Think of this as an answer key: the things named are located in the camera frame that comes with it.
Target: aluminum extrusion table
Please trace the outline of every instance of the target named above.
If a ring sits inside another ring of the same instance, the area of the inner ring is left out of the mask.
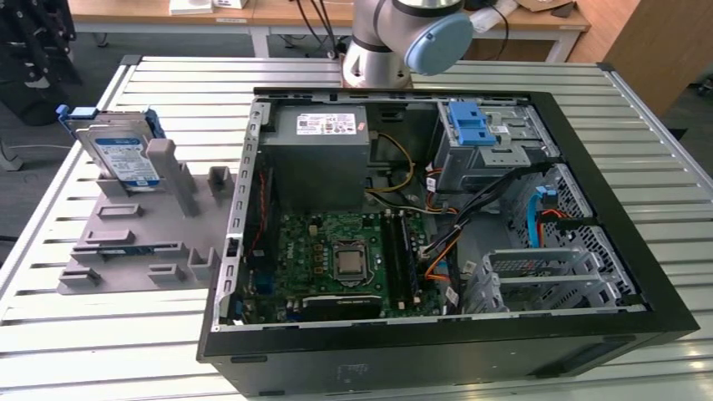
[[[237,167],[254,86],[335,87],[338,78],[325,60],[143,57],[118,67],[98,107],[151,105],[178,145],[175,157],[205,173],[213,164]],[[417,88],[553,93],[702,328],[576,378],[326,399],[710,399],[713,185],[618,75],[591,64],[473,62],[414,82]],[[194,362],[206,290],[54,292],[98,195],[97,173],[74,145],[0,269],[2,400],[239,399],[213,367]]]

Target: floor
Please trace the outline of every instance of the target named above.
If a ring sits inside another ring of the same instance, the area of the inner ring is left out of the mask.
[[[70,104],[95,104],[125,54],[153,56],[251,57],[249,37],[243,35],[133,35],[110,34],[109,46],[98,48],[89,34],[79,34],[71,45],[74,65],[85,81],[82,86],[69,86]],[[323,49],[310,37],[295,41],[294,48],[285,48],[281,38],[269,39],[274,57],[323,57]],[[687,128],[682,145],[703,169],[713,174],[713,96],[699,98],[692,89],[686,90],[663,118],[670,128]],[[0,138],[7,146],[71,144],[69,135],[57,124],[42,127],[22,125],[0,104]],[[30,218],[47,184],[61,165],[66,149],[30,147],[13,149],[23,160],[18,172],[0,171],[0,236],[18,236]],[[0,261],[10,251],[10,244],[0,242]]]

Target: ram slot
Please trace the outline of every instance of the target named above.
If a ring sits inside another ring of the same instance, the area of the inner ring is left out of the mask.
[[[410,246],[410,234],[409,234],[409,228],[405,224],[405,215],[403,211],[399,212],[399,230],[401,230],[401,238],[403,240],[403,259],[405,259],[405,269],[406,269],[406,276],[409,277],[409,289],[410,289],[410,299],[413,303],[419,303],[418,299],[418,279],[417,279],[417,273],[415,273],[415,252]]]
[[[386,211],[381,218],[381,239],[390,307],[405,309],[411,303],[407,255],[403,243],[403,219]]]

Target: power supply label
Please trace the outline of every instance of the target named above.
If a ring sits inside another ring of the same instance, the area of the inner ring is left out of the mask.
[[[355,135],[357,117],[354,114],[299,114],[297,116],[297,135]]]

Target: motherboard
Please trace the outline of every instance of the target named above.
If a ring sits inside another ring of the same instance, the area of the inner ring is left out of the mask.
[[[254,295],[245,299],[249,320],[438,314],[435,289],[418,283],[417,249],[425,243],[419,214],[282,215],[277,267],[254,274]]]

